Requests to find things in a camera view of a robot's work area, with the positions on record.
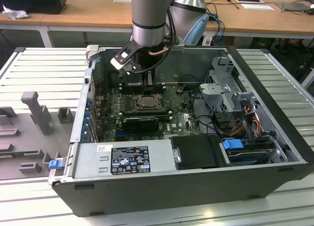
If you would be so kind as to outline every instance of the white table leg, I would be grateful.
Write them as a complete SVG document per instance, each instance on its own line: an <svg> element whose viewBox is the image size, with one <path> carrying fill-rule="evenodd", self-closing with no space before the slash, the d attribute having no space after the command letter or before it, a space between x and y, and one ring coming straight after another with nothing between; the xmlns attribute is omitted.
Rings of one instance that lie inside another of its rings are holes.
<svg viewBox="0 0 314 226"><path fill-rule="evenodd" d="M49 31L49 30L48 30L48 27L46 27L46 26L41 26L38 31L39 31L39 33L40 33L40 35L41 35L41 39L43 40L45 47L46 47L46 48L52 48L52 47L54 47L53 42L52 42L52 40L50 39L50 36L49 36L49 34L48 34L48 31Z"/></svg>
<svg viewBox="0 0 314 226"><path fill-rule="evenodd" d="M214 37L214 34L210 31L205 31L203 34L203 42L202 42L202 46L210 46L211 44L211 40Z"/></svg>

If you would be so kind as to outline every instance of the computer tower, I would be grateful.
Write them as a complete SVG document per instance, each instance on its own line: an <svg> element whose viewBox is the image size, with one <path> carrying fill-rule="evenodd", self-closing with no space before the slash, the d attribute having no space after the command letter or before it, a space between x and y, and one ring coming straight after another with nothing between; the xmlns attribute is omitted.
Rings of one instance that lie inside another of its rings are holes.
<svg viewBox="0 0 314 226"><path fill-rule="evenodd" d="M59 14L66 0L0 0L2 5L13 10L39 12L44 14Z"/></svg>

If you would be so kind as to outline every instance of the blue release latch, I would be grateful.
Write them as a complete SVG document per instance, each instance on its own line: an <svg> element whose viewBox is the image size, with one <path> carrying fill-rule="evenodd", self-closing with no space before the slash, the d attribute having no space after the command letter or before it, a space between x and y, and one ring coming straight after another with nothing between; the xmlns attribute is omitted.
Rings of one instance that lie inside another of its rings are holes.
<svg viewBox="0 0 314 226"><path fill-rule="evenodd" d="M49 169L62 169L62 160L51 160L49 162Z"/></svg>
<svg viewBox="0 0 314 226"><path fill-rule="evenodd" d="M222 142L222 145L224 146L225 150L227 149L243 149L244 146L239 139L227 139Z"/></svg>

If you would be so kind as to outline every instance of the cable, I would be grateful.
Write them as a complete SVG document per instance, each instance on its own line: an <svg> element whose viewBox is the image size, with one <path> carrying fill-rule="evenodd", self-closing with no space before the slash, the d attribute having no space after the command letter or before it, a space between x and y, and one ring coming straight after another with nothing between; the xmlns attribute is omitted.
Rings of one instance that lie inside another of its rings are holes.
<svg viewBox="0 0 314 226"><path fill-rule="evenodd" d="M206 102L206 100L205 100L205 98L204 98L202 92L200 92L200 94L201 94L201 96L202 96L203 101L205 102L206 107L207 107L207 108L210 108L210 106L209 106L208 103Z"/></svg>
<svg viewBox="0 0 314 226"><path fill-rule="evenodd" d="M218 46L220 44L220 41L223 38L224 33L225 33L225 24L219 19L216 3L211 3L211 2L210 3L206 3L206 8L207 8L207 5L209 5L209 4L212 4L214 6L215 12L216 12L216 16L211 15L211 17L213 17L217 21L217 24L218 24L218 30L215 33L215 35L212 38L212 40L214 41L216 39L218 33L220 32L219 40L218 40L218 42L216 44Z"/></svg>
<svg viewBox="0 0 314 226"><path fill-rule="evenodd" d="M124 130L122 130L121 128L115 127L115 129L118 129L118 130L121 130L121 131L123 131L123 132L124 132Z"/></svg>
<svg viewBox="0 0 314 226"><path fill-rule="evenodd" d="M237 5L235 3L233 3L231 0L227 0L227 2L230 2L231 4L233 4L237 9L240 9L239 7L237 7Z"/></svg>
<svg viewBox="0 0 314 226"><path fill-rule="evenodd" d="M206 125L206 133L208 134L208 128L210 127L209 124L212 124L212 122L208 122Z"/></svg>
<svg viewBox="0 0 314 226"><path fill-rule="evenodd" d="M169 25L166 23L166 28L168 29L168 31L170 32L170 27Z"/></svg>
<svg viewBox="0 0 314 226"><path fill-rule="evenodd" d="M191 111L192 111L192 116L194 117L194 119L196 119L200 124L202 124L202 125L210 128L210 129L214 130L220 136L229 137L229 135L225 134L219 127L217 127L215 125L214 125L214 127L211 127L211 126L207 125L206 123L204 123L204 122L199 120L200 117L208 117L208 118L212 119L211 115L201 115L201 116L196 117L196 115L194 113L194 102L195 102L195 98L196 98L196 93L197 92L200 92L199 89L198 89L198 91L195 92L193 100L192 100L192 104L191 104Z"/></svg>
<svg viewBox="0 0 314 226"><path fill-rule="evenodd" d="M236 122L238 122L238 121L241 121L241 119L238 118L238 119L236 119L236 120L233 122L233 124L232 124L232 130L235 129L235 124L236 124Z"/></svg>
<svg viewBox="0 0 314 226"><path fill-rule="evenodd" d="M261 123L258 119L256 119L255 117L252 117L253 121L257 123L257 133L259 136L261 136Z"/></svg>
<svg viewBox="0 0 314 226"><path fill-rule="evenodd" d="M170 29L173 30L173 38L171 38L172 43L171 43L170 47L168 47L169 48L168 52L155 65L153 65L153 66L151 66L151 67L149 67L147 69L141 70L141 71L132 71L133 74L146 73L146 72L149 72L149 71L153 70L155 67L159 66L166 59L166 57L169 55L169 52L170 52L171 48L174 46L174 44L176 42L176 38L177 38L176 26L175 26L175 24L173 22L173 18L172 18L171 12L169 10L169 7L167 8L167 12L169 14Z"/></svg>
<svg viewBox="0 0 314 226"><path fill-rule="evenodd" d="M255 136L255 133L254 133L254 130L252 129L252 127L250 127L250 131Z"/></svg>
<svg viewBox="0 0 314 226"><path fill-rule="evenodd" d="M181 82L182 82L182 79L183 79L184 77L186 77L186 76L190 76L190 77L194 78L198 83L201 83L195 76L193 76L192 74L189 74L189 73L181 75L181 76L179 77L179 79L178 79L178 83L181 83Z"/></svg>
<svg viewBox="0 0 314 226"><path fill-rule="evenodd" d="M256 124L256 130L257 130L257 134L260 136L261 132L259 131L259 122L255 119L253 119L253 122Z"/></svg>
<svg viewBox="0 0 314 226"><path fill-rule="evenodd" d="M0 51L0 53L3 53L3 56L5 57L5 59L8 59L3 51Z"/></svg>
<svg viewBox="0 0 314 226"><path fill-rule="evenodd" d="M264 2L264 3L250 3L250 4L274 4L275 2ZM212 3L212 2L207 2L205 3L206 5L208 4L220 4L220 5L227 5L227 4L243 4L243 3Z"/></svg>
<svg viewBox="0 0 314 226"><path fill-rule="evenodd" d="M235 136L236 134L239 134L243 130L244 130L244 126L241 126L239 129L231 133L230 136Z"/></svg>
<svg viewBox="0 0 314 226"><path fill-rule="evenodd" d="M167 48L165 48L165 49L162 49L162 50L160 50L160 51L157 51L157 52L151 52L151 51L149 51L148 52L148 54L150 55L150 56L158 56L158 55L161 55L161 54L163 54L163 53L166 53L166 52L168 52L168 51L170 51L171 50L171 48L173 47L173 31L174 31L174 29L173 29L173 27L174 27L174 22L173 22L173 19L172 19L172 15L171 15L171 12L170 12L170 9L169 9L169 7L167 8L167 17L168 17L168 20L169 20L169 23L170 23L170 45L167 47Z"/></svg>
<svg viewBox="0 0 314 226"><path fill-rule="evenodd" d="M303 0L296 0L296 1L293 1L291 3L297 3L297 2L300 2L300 1L303 1Z"/></svg>
<svg viewBox="0 0 314 226"><path fill-rule="evenodd" d="M301 13L295 13L294 11L290 11L290 10L285 10L286 12L291 12L292 14L295 14L295 15L302 15L303 14L303 12L301 12Z"/></svg>

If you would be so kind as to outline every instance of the blue plastic tab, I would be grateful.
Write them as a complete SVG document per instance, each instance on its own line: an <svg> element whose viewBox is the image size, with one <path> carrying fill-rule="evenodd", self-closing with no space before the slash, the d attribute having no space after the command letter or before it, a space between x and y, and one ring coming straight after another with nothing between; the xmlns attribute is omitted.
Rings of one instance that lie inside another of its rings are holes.
<svg viewBox="0 0 314 226"><path fill-rule="evenodd" d="M185 45L194 46L198 43L203 35L203 32L205 31L208 19L208 14L204 14L202 17L200 17L200 19L194 24L194 26L183 39Z"/></svg>
<svg viewBox="0 0 314 226"><path fill-rule="evenodd" d="M87 142L87 138L88 138L88 136L87 136L87 132L86 131L82 132L82 134L80 134L81 142Z"/></svg>
<svg viewBox="0 0 314 226"><path fill-rule="evenodd" d="M88 130L88 126L87 126L87 125L83 125L83 126L82 126L82 130L83 130L83 131L87 131L87 130Z"/></svg>
<svg viewBox="0 0 314 226"><path fill-rule="evenodd" d="M52 160L49 162L49 169L62 169L62 160Z"/></svg>
<svg viewBox="0 0 314 226"><path fill-rule="evenodd" d="M222 142L225 150L227 149L243 149L244 146L239 139L227 139L224 142Z"/></svg>
<svg viewBox="0 0 314 226"><path fill-rule="evenodd" d="M86 117L90 117L90 112L89 111L85 111L85 116Z"/></svg>
<svg viewBox="0 0 314 226"><path fill-rule="evenodd" d="M84 122L85 124L88 124L88 123L89 123L89 118L86 118L86 117L85 117L85 118L83 119L83 122Z"/></svg>

